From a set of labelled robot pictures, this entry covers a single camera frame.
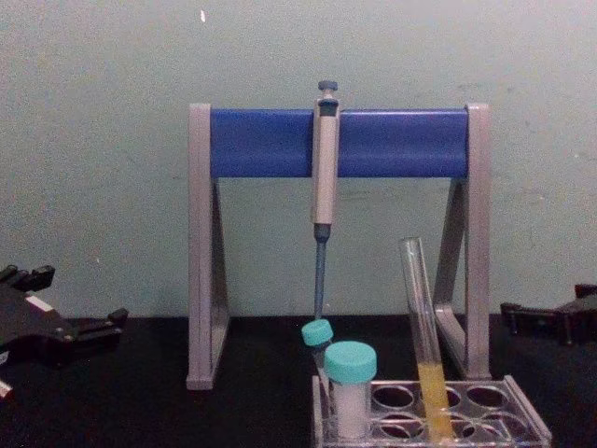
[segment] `test tube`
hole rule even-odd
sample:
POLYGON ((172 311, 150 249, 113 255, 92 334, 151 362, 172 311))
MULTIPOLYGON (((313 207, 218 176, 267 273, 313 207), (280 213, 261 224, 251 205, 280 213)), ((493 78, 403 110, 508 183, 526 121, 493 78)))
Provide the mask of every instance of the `test tube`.
POLYGON ((440 442, 453 438, 453 432, 450 417, 445 412, 448 409, 448 395, 421 238, 403 239, 400 242, 400 255, 429 437, 433 442, 440 442))
POLYGON ((329 398, 329 381, 324 371, 324 352, 332 344, 334 331, 327 319, 317 319, 304 325, 300 332, 305 345, 311 349, 319 380, 326 391, 326 396, 329 398))
POLYGON ((366 343, 333 343, 324 357, 331 411, 339 439, 362 440, 371 432, 371 380, 377 355, 366 343))

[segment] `gray stand frame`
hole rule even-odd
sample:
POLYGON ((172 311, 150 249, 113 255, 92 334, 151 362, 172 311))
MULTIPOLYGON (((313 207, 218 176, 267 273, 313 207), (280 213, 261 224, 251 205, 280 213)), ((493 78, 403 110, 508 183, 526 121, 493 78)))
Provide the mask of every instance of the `gray stand frame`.
MULTIPOLYGON (((434 306, 440 334, 464 378, 489 379, 490 110, 468 110, 468 177, 453 179, 437 265, 434 306), (451 306, 465 240, 465 329, 451 306)), ((214 387, 229 324, 217 180, 210 173, 211 107, 188 114, 187 389, 214 387)))

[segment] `micropipette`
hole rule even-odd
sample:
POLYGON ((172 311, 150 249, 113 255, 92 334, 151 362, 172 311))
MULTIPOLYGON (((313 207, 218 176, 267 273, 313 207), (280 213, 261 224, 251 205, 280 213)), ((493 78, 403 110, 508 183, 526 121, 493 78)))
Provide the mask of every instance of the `micropipette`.
POLYGON ((324 307, 324 276, 326 243, 331 231, 338 176, 338 142, 340 104, 333 97, 338 89, 334 81, 320 81, 322 97, 315 100, 313 111, 312 208, 313 236, 317 242, 315 255, 315 319, 320 319, 324 307))

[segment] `teal screw cap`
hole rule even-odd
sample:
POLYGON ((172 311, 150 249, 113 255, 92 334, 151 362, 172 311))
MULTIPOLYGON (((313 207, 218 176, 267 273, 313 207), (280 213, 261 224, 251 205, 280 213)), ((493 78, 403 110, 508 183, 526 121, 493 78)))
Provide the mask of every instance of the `teal screw cap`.
POLYGON ((327 319, 317 319, 303 325, 300 330, 302 333, 302 340, 310 347, 326 343, 334 336, 332 327, 327 322, 327 319))
POLYGON ((333 343, 326 349, 324 370, 330 379, 343 385, 365 383, 377 373, 377 354, 366 343, 333 343))

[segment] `white label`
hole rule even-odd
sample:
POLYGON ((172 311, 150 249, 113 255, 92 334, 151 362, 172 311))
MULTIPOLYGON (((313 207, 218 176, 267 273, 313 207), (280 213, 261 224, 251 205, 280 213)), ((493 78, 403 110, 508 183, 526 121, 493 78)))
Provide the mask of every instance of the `white label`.
POLYGON ((31 303, 32 305, 34 305, 37 308, 39 308, 41 311, 45 312, 45 313, 47 313, 48 311, 52 311, 53 310, 53 308, 51 306, 49 306, 44 301, 38 299, 36 296, 28 296, 26 298, 26 300, 29 303, 31 303))

